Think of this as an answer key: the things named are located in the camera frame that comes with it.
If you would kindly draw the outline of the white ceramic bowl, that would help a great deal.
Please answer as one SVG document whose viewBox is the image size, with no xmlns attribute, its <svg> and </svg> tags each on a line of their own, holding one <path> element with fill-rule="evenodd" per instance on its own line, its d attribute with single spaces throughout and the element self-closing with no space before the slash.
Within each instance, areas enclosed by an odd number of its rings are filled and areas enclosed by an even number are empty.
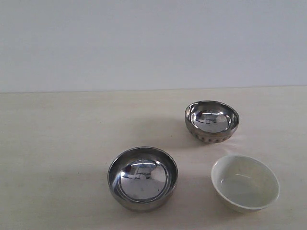
<svg viewBox="0 0 307 230">
<path fill-rule="evenodd" d="M 211 182 L 220 200 L 239 213 L 265 209 L 280 195 L 275 173 L 259 160 L 244 155 L 218 159 L 211 169 Z"/>
</svg>

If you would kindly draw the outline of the smooth stainless steel bowl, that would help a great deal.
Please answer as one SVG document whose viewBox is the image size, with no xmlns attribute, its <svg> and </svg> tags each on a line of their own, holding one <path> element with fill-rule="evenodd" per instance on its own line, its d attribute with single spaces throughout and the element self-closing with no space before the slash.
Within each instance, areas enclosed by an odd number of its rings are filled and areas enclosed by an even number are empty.
<svg viewBox="0 0 307 230">
<path fill-rule="evenodd" d="M 177 185 L 178 168 L 165 151 L 128 149 L 111 163 L 107 182 L 114 199 L 128 210 L 146 212 L 164 205 Z"/>
</svg>

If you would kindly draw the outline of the ribbed stainless steel bowl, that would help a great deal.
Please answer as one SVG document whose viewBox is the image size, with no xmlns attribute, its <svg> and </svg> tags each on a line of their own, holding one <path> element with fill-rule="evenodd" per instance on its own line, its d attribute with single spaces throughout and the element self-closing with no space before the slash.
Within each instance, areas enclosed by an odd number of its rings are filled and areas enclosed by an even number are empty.
<svg viewBox="0 0 307 230">
<path fill-rule="evenodd" d="M 185 109 L 185 125 L 196 139 L 206 143 L 221 143 L 236 132 L 239 114 L 229 105 L 219 101 L 197 101 Z"/>
</svg>

